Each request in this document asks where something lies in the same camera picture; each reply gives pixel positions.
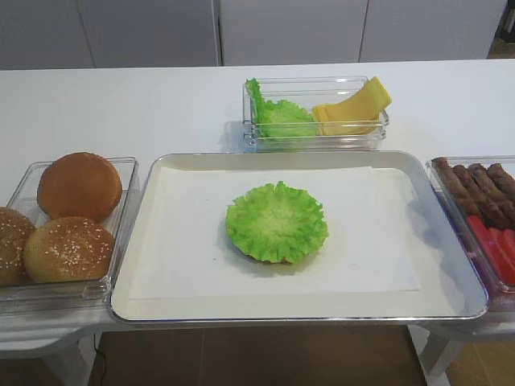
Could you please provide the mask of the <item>green lettuce leaf on tray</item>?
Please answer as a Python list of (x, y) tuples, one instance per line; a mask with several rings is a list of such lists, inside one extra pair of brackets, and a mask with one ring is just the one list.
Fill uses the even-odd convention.
[(255, 187), (228, 206), (225, 229), (245, 255), (270, 264), (296, 265), (328, 238), (323, 205), (283, 181)]

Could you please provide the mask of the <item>green lettuce leaves in container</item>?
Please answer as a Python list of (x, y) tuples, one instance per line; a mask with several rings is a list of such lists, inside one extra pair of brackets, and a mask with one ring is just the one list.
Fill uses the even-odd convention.
[(245, 89), (252, 101), (253, 123), (260, 138), (306, 138), (317, 135), (315, 120), (305, 108), (289, 100), (266, 100), (255, 78), (245, 82)]

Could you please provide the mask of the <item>clear lettuce cheese container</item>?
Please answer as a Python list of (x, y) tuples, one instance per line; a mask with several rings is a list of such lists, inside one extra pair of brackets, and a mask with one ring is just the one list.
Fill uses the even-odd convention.
[[(314, 118), (313, 108), (322, 104), (344, 101), (371, 80), (365, 76), (256, 79), (261, 85), (266, 100), (277, 102), (289, 100), (305, 108)], [(253, 123), (251, 99), (243, 84), (242, 120), (244, 137), (249, 147), (257, 152), (304, 151), (304, 150), (376, 150), (386, 137), (389, 116), (386, 109), (380, 115), (377, 128), (363, 135), (325, 136), (319, 131), (320, 123), (315, 120), (317, 135), (314, 137), (260, 138)]]

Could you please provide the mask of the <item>yellow cheese slices stack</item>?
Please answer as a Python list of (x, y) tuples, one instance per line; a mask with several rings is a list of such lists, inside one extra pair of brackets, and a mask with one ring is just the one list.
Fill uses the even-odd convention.
[(381, 113), (391, 102), (391, 96), (375, 76), (348, 99), (317, 105), (312, 112), (322, 135), (363, 135), (377, 128)]

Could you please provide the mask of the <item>white paper sheet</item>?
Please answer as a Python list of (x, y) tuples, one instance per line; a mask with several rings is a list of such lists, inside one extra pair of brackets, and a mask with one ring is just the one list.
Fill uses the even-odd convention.
[[(225, 213), (254, 187), (283, 181), (323, 205), (328, 238), (297, 265), (244, 256), (225, 232)], [(369, 168), (159, 173), (144, 228), (134, 298), (329, 294), (418, 290), (408, 246), (385, 181)]]

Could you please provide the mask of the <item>silver metal tray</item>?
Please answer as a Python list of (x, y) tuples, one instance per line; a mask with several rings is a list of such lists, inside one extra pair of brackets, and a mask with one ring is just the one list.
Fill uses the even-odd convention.
[[(235, 198), (280, 181), (328, 222), (298, 264), (251, 260), (225, 231)], [(410, 154), (170, 154), (150, 169), (110, 304), (127, 322), (413, 322), (477, 318), (488, 294)]]

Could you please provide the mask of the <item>smooth brown bun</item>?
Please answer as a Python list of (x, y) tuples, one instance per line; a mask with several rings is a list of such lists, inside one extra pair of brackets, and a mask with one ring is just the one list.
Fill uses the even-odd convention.
[(122, 197), (114, 165), (100, 155), (80, 152), (55, 160), (43, 172), (37, 203), (51, 218), (80, 216), (106, 220)]

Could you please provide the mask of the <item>sesame bun at front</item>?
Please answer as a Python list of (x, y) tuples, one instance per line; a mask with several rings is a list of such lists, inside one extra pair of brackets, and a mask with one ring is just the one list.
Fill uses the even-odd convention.
[(64, 217), (28, 237), (23, 263), (37, 283), (96, 280), (108, 271), (113, 245), (113, 236), (101, 225), (84, 217)]

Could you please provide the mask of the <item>sesame bun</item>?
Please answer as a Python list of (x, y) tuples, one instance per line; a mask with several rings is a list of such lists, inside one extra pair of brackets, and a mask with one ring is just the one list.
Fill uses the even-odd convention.
[(1, 207), (1, 286), (18, 285), (27, 280), (23, 250), (35, 230), (22, 213)]
[(23, 263), (37, 283), (96, 280), (108, 271), (113, 245), (113, 236), (101, 225), (84, 217), (64, 217), (28, 237)]

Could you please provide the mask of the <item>brown meat patty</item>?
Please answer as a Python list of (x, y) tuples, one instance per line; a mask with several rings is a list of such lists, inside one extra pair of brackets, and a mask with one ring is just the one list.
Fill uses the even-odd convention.
[(487, 225), (491, 225), (494, 228), (501, 230), (509, 228), (511, 225), (509, 218), (499, 206), (482, 191), (468, 169), (465, 166), (458, 165), (453, 166), (452, 170), (460, 180), (462, 186), (472, 197), (479, 211), (478, 216), (480, 216)]
[(515, 200), (515, 180), (500, 163), (494, 163), (487, 169), (488, 176), (511, 201)]
[(509, 197), (496, 186), (481, 164), (471, 164), (468, 171), (481, 190), (479, 206), (488, 221), (499, 229), (514, 228), (514, 205)]
[(460, 182), (458, 176), (444, 157), (434, 158), (432, 166), (438, 171), (440, 180), (451, 193), (454, 201), (466, 216), (479, 216), (480, 210), (471, 194)]

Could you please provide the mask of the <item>clear patty tomato container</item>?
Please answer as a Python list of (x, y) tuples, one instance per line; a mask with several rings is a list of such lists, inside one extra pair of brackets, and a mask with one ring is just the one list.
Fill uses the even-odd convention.
[[(447, 163), (451, 168), (453, 166), (462, 165), (468, 169), (468, 167), (471, 164), (479, 163), (487, 170), (492, 164), (500, 163), (503, 169), (514, 178), (514, 157), (497, 156), (479, 158), (444, 158), (447, 160)], [(466, 254), (474, 264), (475, 268), (480, 272), (481, 281), (485, 284), (485, 286), (487, 286), (488, 290), (491, 293), (513, 295), (514, 286), (504, 285), (498, 279), (498, 276), (494, 272), (491, 263), (484, 254), (484, 250), (481, 248), (479, 241), (476, 239), (474, 233), (468, 225), (468, 216), (466, 216), (460, 210), (459, 206), (454, 201), (451, 193), (440, 180), (438, 171), (432, 166), (431, 161), (428, 162), (428, 168), (431, 171), (431, 184), (440, 201), (443, 203), (443, 206), (446, 208), (446, 211), (451, 218), (451, 223), (453, 224), (455, 231), (457, 232), (460, 240), (462, 241)], [(494, 228), (491, 225), (487, 225), (484, 221), (483, 223), (487, 228)], [(514, 257), (514, 228), (498, 230), (503, 232), (500, 241), (501, 247), (504, 250), (506, 250), (511, 257)]]

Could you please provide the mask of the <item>sesame bun at far left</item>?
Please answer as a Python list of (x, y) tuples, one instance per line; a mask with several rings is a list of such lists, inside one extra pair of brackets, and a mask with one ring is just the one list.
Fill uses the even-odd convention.
[(27, 280), (23, 250), (35, 230), (22, 213), (1, 207), (1, 286), (18, 285)]

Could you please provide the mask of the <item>red tomato slices stack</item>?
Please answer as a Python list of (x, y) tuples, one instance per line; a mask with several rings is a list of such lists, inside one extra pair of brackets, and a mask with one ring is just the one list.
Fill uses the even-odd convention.
[(469, 216), (467, 222), (498, 279), (504, 285), (514, 286), (514, 257), (501, 247), (503, 232), (496, 228), (487, 228), (479, 216)]

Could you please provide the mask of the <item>clear bun container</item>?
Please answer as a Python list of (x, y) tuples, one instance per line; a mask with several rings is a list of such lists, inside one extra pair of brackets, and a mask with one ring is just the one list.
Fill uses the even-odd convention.
[[(136, 158), (110, 158), (109, 161), (121, 178), (122, 197), (112, 214), (102, 223), (114, 238), (111, 262), (105, 276), (87, 281), (3, 286), (1, 288), (3, 314), (91, 306), (109, 297), (141, 199)], [(39, 180), (51, 164), (50, 161), (32, 163), (6, 204), (7, 207), (20, 211), (28, 217), (36, 227), (49, 221), (49, 217), (36, 203), (36, 194)]]

